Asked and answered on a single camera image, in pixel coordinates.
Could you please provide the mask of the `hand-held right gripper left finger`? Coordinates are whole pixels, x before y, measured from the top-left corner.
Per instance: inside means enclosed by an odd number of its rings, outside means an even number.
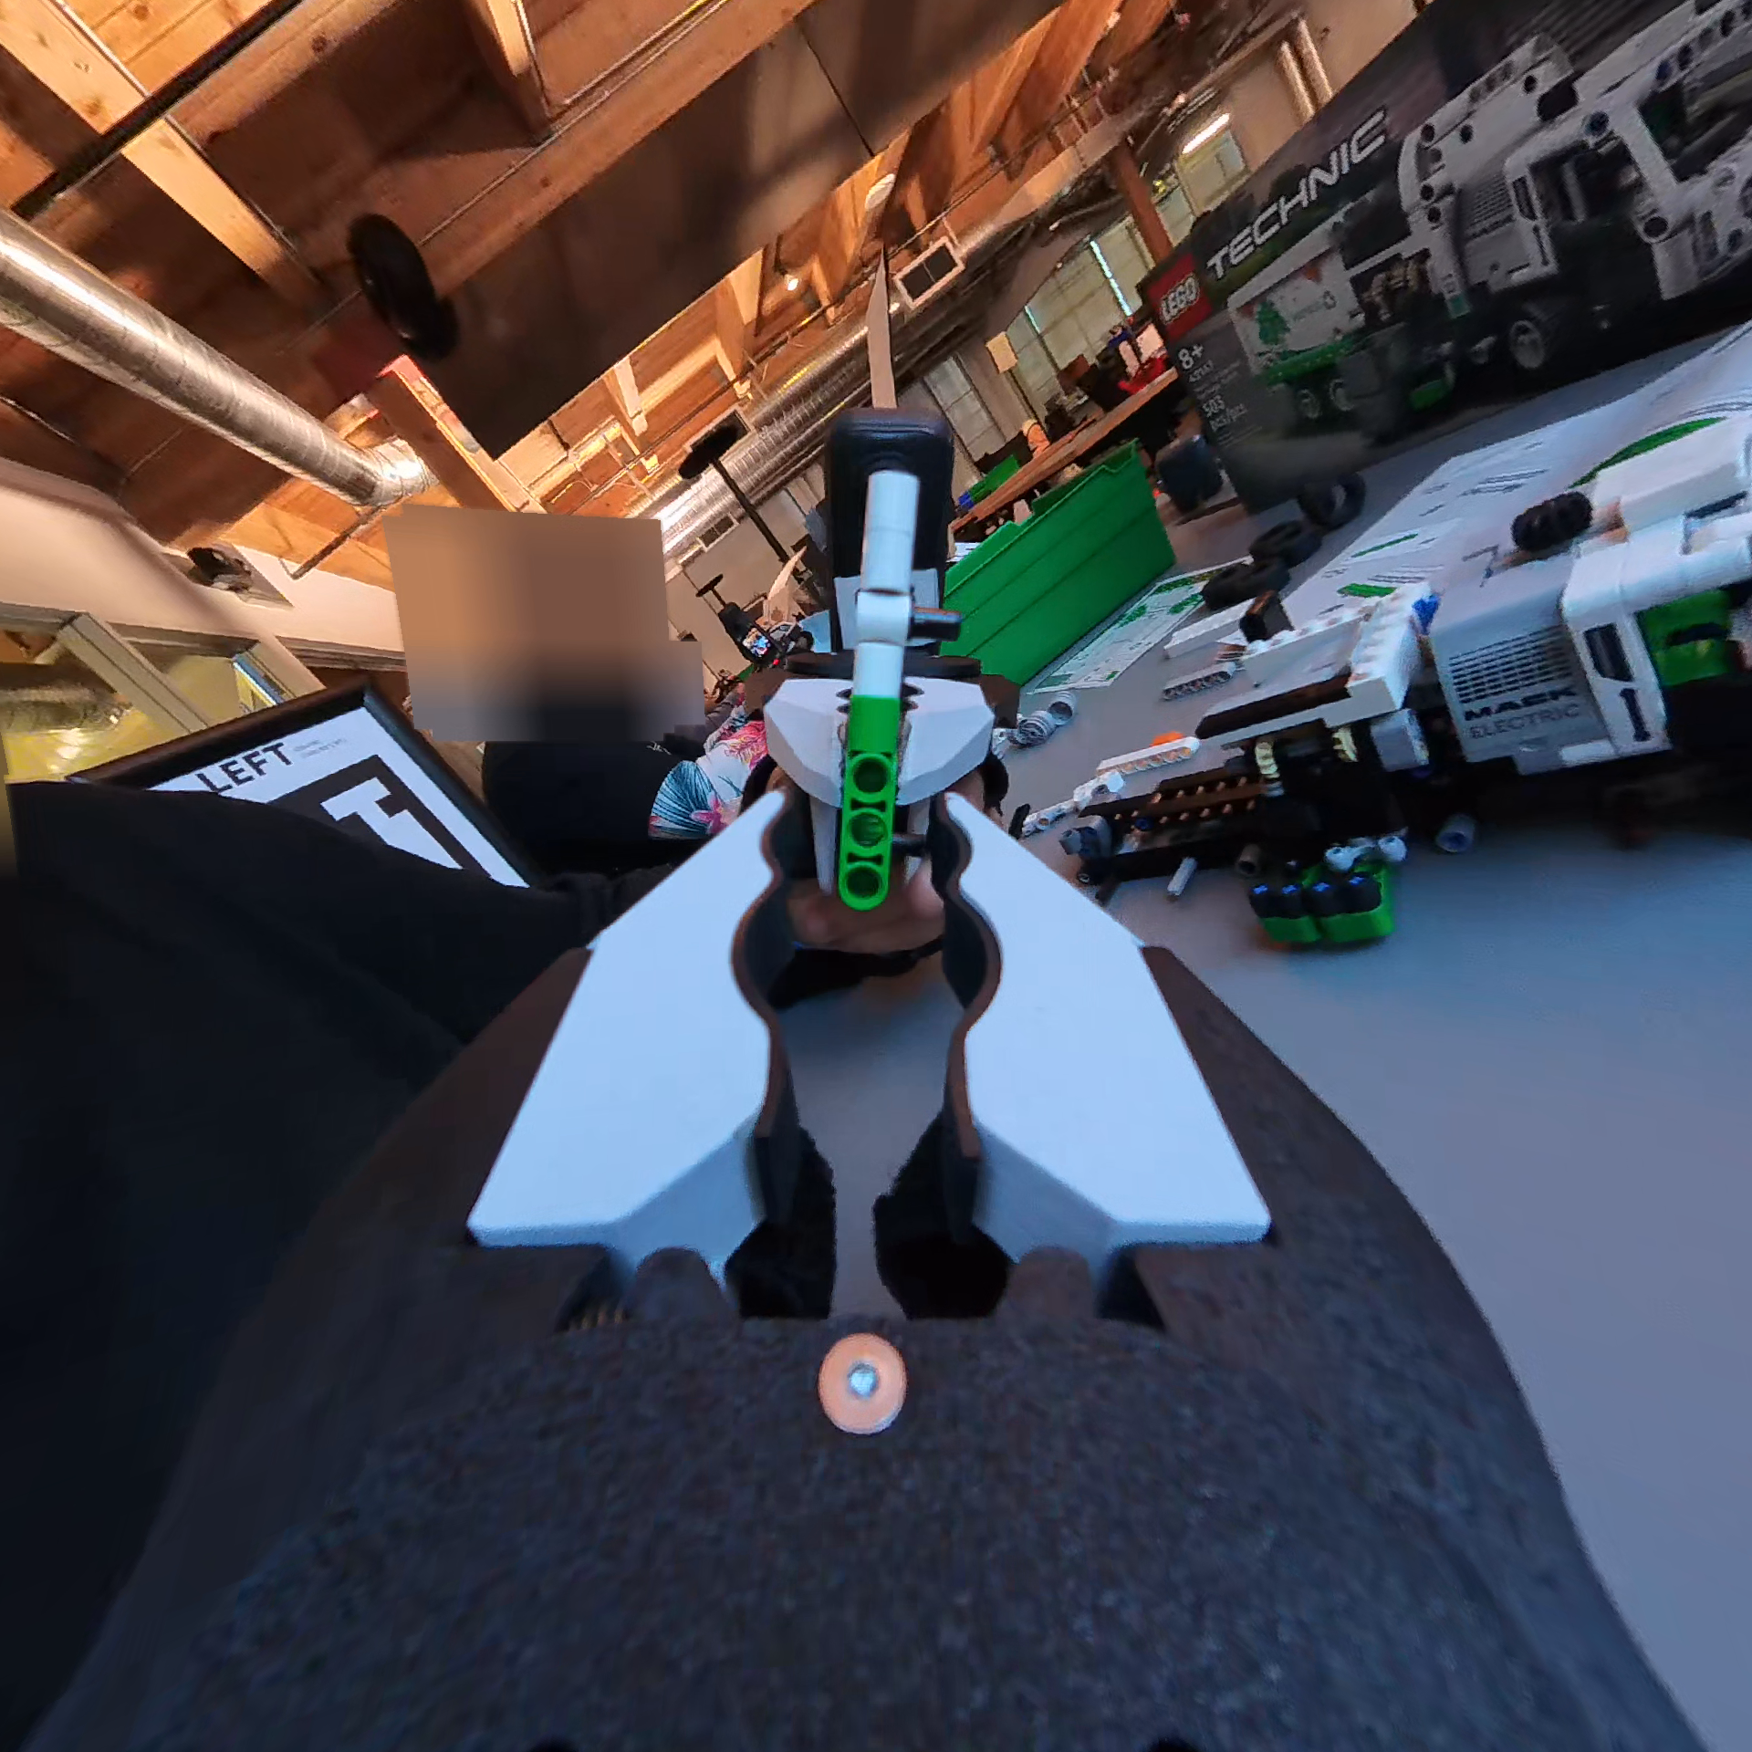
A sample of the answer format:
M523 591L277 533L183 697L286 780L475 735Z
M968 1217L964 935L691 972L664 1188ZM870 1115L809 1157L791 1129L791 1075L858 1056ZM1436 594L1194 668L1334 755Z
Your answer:
M472 1206L485 1249L600 1245L624 1278L685 1249L736 1300L828 1300L832 1173L800 1124L771 990L800 795L755 807L590 946Z

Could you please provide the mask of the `green and white lego beam assembly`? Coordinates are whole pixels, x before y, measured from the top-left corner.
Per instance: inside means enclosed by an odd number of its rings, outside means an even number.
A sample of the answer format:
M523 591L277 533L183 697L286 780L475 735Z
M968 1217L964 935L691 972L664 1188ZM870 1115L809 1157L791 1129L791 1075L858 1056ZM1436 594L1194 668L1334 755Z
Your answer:
M835 877L835 895L852 911L876 911L892 892L907 654L959 633L959 613L914 603L917 513L922 476L896 460L873 469L858 570L837 578L852 682L841 740L837 858L823 877Z

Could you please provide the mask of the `person's left forearm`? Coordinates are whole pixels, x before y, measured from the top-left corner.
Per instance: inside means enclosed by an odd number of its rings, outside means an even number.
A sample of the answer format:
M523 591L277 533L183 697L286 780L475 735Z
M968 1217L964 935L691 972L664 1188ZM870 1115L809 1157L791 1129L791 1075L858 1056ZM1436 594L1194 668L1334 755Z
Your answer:
M4 1750L828 1750L835 1191L758 1142L730 1290L463 1226L430 1087L621 889L26 783L4 880Z

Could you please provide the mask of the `black lego chassis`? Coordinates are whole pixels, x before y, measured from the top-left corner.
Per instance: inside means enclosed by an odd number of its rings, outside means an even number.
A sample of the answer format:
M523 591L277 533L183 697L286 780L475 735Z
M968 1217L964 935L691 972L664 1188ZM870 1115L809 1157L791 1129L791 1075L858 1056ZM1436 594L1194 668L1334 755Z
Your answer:
M1267 594L1177 636L1171 679L1223 640L1245 640L1245 664L1223 689L1169 701L1200 706L1191 730L1104 759L1059 828L1080 881L1118 889L1180 858L1235 868L1245 843L1263 846L1263 874L1357 838L1410 846L1402 780L1434 767L1412 691L1436 604L1419 585L1364 585L1290 624Z

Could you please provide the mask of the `green lego subassembly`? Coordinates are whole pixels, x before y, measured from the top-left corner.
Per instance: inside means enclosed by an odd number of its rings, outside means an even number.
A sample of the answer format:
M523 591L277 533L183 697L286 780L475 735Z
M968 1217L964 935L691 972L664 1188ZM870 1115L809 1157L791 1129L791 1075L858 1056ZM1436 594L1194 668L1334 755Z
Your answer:
M1281 947L1364 947L1396 934L1393 889L1407 838L1357 838L1311 862L1267 871L1250 886L1250 908Z

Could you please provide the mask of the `white lego truck cab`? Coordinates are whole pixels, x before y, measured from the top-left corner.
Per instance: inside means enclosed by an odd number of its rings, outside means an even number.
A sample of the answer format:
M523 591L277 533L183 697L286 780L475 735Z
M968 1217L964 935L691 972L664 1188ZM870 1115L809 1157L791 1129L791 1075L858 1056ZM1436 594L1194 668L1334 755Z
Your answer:
M1688 415L1562 493L1588 493L1588 536L1527 557L1509 524L1509 552L1434 613L1457 758L1647 768L1746 801L1750 411Z

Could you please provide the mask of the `lego set box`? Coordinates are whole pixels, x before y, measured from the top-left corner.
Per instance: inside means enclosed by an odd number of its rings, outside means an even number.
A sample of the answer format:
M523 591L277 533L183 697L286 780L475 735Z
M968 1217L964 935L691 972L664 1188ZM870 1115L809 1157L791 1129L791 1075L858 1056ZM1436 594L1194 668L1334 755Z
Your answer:
M1260 513L1750 320L1750 2L1434 2L1145 283Z

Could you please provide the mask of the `floral printed cloth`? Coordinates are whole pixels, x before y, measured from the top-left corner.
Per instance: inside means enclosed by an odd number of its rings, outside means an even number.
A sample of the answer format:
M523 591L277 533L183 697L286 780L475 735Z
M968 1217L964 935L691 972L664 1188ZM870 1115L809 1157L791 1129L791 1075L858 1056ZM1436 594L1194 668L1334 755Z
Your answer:
M758 776L771 768L759 712L736 706L700 755L682 758L651 805L648 834L669 843L709 841L724 831L742 801L758 795Z

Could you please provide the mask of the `green plastic bin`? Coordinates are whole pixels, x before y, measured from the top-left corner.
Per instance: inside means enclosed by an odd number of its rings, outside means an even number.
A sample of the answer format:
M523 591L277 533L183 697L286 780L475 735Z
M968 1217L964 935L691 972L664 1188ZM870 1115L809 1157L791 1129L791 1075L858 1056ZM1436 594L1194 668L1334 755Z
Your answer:
M943 654L1025 685L1171 570L1138 446L1110 449L955 564L949 612L959 637Z

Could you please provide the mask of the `green printed instruction sheet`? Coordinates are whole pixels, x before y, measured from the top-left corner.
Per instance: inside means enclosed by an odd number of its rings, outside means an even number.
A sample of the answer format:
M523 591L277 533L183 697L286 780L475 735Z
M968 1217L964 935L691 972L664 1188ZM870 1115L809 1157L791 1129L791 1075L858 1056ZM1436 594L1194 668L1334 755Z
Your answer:
M1096 691L1123 677L1138 659L1163 654L1177 633L1208 616L1203 586L1226 570L1171 572L1121 607L1110 625L1029 682L1025 694Z

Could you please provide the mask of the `black stand lamp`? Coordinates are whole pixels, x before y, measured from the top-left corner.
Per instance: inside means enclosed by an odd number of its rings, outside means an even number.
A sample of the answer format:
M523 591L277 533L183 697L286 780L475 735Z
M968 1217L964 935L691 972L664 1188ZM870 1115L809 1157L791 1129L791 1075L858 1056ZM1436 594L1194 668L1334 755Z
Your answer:
M742 487L733 479L733 475L727 469L730 449L745 438L748 438L745 417L739 411L730 411L724 420L718 420L700 438L695 438L695 445L689 446L689 454L679 463L679 479L691 487L700 476L707 476L707 472L713 472L718 476L718 484L727 488L727 494L733 499L733 505L742 509L742 516L765 540L771 554L782 564L788 564L792 554L777 543L768 521L759 516L758 505L742 493Z

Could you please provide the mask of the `dark grey cup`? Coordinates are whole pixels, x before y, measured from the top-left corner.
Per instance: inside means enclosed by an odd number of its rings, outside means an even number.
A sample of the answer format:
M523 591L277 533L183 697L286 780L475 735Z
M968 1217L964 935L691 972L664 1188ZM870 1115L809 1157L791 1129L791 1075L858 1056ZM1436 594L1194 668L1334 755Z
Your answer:
M1166 445L1153 460L1153 476L1177 516L1194 516L1227 494L1227 476L1203 433Z

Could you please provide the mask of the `dark ceiling panel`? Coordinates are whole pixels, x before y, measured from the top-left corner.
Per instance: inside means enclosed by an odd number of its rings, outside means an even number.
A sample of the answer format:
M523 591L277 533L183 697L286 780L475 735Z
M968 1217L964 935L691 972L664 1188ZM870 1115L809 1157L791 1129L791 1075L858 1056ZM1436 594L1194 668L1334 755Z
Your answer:
M800 224L1048 2L704 2L421 236L433 379L515 446Z

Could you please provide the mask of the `white instruction booklet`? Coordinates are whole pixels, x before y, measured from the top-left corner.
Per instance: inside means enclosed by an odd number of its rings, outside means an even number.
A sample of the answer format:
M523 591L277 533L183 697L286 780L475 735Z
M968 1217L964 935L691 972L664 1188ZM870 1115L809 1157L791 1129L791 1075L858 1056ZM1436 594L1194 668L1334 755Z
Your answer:
M1323 566L1309 582L1309 600L1329 612L1364 585L1419 585L1442 604L1451 585L1479 582L1491 557L1509 552L1509 524L1519 509L1661 427L1732 408L1750 408L1750 324L1634 394L1445 463Z

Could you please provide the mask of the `smooth silver ceiling duct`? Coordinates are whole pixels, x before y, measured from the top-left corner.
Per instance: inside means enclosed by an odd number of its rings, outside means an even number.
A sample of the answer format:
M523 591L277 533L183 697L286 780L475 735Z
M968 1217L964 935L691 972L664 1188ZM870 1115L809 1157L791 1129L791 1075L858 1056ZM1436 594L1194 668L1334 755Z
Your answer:
M439 479L406 445L359 449L207 339L4 211L4 329L366 513Z

